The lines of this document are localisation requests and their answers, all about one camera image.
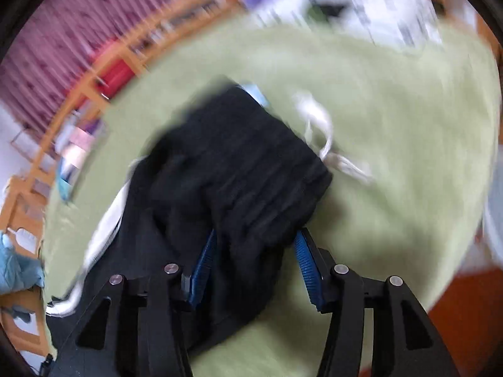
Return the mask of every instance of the green bedsheet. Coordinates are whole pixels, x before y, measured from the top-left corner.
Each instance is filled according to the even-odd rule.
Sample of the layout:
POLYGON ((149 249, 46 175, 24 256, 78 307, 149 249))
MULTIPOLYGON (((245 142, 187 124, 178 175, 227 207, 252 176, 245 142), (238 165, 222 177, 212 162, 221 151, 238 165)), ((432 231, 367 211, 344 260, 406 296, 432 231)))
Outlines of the green bedsheet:
MULTIPOLYGON (((397 274, 429 309, 456 271, 482 213, 495 154, 500 85, 475 35, 442 26, 443 45, 397 52, 323 26, 252 30, 236 18, 185 41, 113 100, 109 136, 75 195, 47 209, 46 297, 63 296, 86 244, 158 129, 218 76, 253 82, 271 112, 303 132, 292 94, 308 90, 331 114, 340 149, 375 182, 334 172, 308 227, 321 247, 362 276, 397 274)), ((316 312, 287 251, 276 295, 256 321, 193 359, 194 374, 315 375, 329 315, 316 312)), ((369 361, 366 333, 363 362, 369 361)))

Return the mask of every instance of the pink curtain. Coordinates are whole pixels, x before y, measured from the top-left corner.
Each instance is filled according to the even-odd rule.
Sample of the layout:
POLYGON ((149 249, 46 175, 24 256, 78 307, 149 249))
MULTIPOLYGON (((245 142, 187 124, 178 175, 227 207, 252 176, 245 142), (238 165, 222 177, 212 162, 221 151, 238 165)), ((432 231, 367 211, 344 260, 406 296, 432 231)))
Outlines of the pink curtain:
POLYGON ((0 100, 41 137, 90 54, 169 0, 44 0, 0 64, 0 100))

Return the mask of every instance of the reddish-brown floor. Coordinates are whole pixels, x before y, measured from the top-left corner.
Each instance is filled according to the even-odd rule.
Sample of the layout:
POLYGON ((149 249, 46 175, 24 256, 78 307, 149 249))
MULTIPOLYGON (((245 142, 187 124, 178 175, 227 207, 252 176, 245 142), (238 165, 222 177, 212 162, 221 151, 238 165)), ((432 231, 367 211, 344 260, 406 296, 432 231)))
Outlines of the reddish-brown floor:
POLYGON ((503 271, 455 278, 429 316, 461 377, 476 377, 503 341, 503 271))

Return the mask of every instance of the silver screw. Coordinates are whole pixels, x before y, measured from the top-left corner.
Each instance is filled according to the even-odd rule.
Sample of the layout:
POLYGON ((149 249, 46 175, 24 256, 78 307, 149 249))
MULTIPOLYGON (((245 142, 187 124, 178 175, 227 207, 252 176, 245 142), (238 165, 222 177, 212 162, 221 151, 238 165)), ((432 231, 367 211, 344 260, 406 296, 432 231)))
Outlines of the silver screw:
POLYGON ((389 283, 393 286, 400 287, 403 285, 403 280, 399 276, 392 276, 389 278, 389 283))
POLYGON ((334 267, 334 270, 337 272, 337 273, 340 273, 341 275, 344 275, 346 273, 349 272, 349 268, 347 266, 345 266, 344 264, 342 263, 338 263, 335 267, 334 267))
POLYGON ((164 267, 164 272, 166 273, 177 273, 180 267, 175 263, 169 263, 164 267))
POLYGON ((124 277, 122 275, 112 275, 110 276, 110 279, 108 280, 112 285, 118 285, 119 283, 122 282, 124 277))

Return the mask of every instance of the black garment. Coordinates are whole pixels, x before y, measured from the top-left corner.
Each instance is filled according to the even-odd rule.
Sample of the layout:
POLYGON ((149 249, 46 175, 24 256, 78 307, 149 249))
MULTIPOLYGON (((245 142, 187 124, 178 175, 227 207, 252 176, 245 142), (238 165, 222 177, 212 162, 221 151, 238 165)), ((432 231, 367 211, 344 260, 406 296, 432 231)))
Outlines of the black garment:
POLYGON ((316 154, 238 86, 204 100, 165 133, 132 176, 121 228, 86 278, 77 313, 47 318, 56 347, 114 273, 176 262, 191 272, 214 228, 203 302, 184 315, 189 352, 249 322, 273 294, 283 250, 331 182, 316 154))

